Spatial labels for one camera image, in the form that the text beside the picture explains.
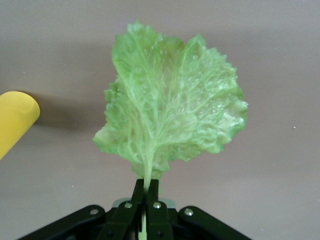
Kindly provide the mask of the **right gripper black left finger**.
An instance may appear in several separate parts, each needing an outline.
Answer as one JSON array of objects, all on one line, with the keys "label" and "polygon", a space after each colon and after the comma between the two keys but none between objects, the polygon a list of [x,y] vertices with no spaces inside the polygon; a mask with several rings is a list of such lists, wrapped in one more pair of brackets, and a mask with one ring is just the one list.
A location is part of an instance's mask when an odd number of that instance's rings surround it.
[{"label": "right gripper black left finger", "polygon": [[131,199],[123,200],[111,209],[111,217],[103,225],[99,240],[137,240],[142,230],[144,180],[135,183]]}]

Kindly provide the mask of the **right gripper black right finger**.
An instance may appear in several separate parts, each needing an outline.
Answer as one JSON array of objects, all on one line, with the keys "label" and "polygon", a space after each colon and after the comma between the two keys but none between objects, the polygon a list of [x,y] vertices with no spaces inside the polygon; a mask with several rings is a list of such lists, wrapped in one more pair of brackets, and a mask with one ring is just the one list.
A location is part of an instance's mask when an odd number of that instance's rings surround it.
[{"label": "right gripper black right finger", "polygon": [[172,240],[173,230],[167,205],[159,200],[159,181],[152,179],[145,197],[148,240]]}]

